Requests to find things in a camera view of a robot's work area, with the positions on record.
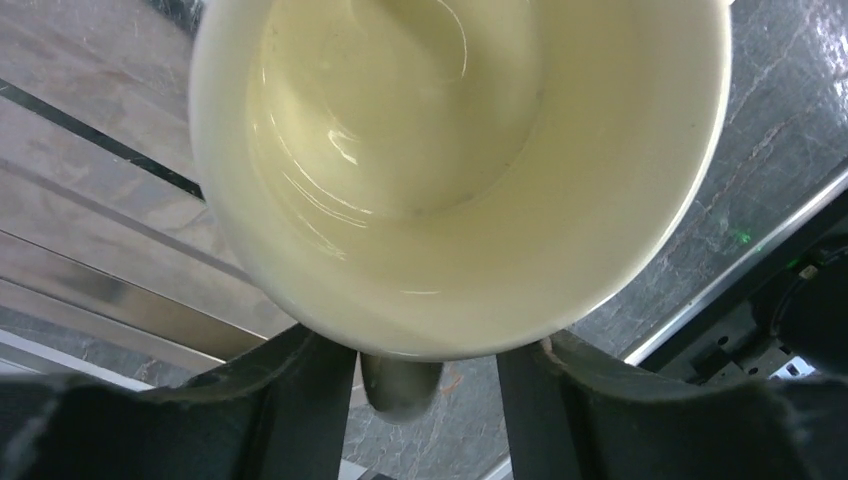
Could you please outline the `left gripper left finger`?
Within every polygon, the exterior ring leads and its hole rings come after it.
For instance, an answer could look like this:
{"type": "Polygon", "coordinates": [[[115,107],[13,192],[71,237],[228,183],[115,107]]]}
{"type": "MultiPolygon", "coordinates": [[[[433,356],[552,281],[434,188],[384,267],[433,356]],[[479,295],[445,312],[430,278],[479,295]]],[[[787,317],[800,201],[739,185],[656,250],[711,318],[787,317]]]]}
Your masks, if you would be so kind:
{"type": "Polygon", "coordinates": [[[356,354],[302,326],[173,388],[1,380],[5,479],[334,479],[356,354]]]}

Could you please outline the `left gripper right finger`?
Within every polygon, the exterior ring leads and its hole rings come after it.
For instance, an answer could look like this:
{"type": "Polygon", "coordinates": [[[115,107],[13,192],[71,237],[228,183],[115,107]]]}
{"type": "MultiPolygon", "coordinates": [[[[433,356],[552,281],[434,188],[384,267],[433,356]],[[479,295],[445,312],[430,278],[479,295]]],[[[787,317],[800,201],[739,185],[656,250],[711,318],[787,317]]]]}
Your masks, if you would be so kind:
{"type": "Polygon", "coordinates": [[[843,479],[847,384],[696,386],[567,335],[497,358],[517,479],[843,479]]]}

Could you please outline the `cream ribbed mug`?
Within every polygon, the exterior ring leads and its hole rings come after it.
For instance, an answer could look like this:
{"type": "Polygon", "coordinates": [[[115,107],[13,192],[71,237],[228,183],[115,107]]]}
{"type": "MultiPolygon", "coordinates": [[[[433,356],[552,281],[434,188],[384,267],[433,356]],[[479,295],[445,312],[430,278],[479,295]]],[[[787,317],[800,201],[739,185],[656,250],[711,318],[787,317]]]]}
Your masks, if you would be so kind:
{"type": "Polygon", "coordinates": [[[407,422],[446,361],[620,292],[716,150],[727,1],[208,1],[191,146],[230,248],[407,422]]]}

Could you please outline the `metal tray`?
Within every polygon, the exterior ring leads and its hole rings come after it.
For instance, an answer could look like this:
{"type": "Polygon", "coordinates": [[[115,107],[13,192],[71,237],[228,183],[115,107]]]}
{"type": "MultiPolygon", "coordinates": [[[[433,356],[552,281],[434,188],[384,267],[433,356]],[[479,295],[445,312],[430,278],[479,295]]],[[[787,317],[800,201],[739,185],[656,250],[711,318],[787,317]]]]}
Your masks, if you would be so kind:
{"type": "Polygon", "coordinates": [[[200,372],[290,328],[198,184],[200,1],[1,5],[1,303],[200,372]]]}

